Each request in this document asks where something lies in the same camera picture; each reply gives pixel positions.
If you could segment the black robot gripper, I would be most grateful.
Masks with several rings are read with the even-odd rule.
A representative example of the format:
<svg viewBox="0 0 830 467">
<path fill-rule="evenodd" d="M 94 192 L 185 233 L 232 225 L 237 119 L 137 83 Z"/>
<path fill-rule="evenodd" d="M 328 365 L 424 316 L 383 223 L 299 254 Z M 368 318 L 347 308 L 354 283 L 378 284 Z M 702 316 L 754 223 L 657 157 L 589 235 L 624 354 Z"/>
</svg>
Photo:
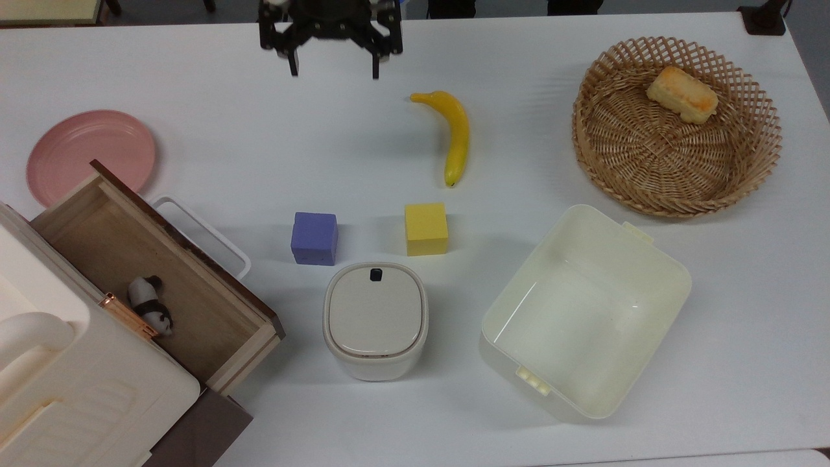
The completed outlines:
<svg viewBox="0 0 830 467">
<path fill-rule="evenodd" d="M 261 1 L 259 42 L 287 56 L 299 76 L 298 51 L 311 38 L 351 41 L 372 54 L 372 77 L 379 80 L 382 56 L 403 53 L 398 1 Z"/>
</svg>

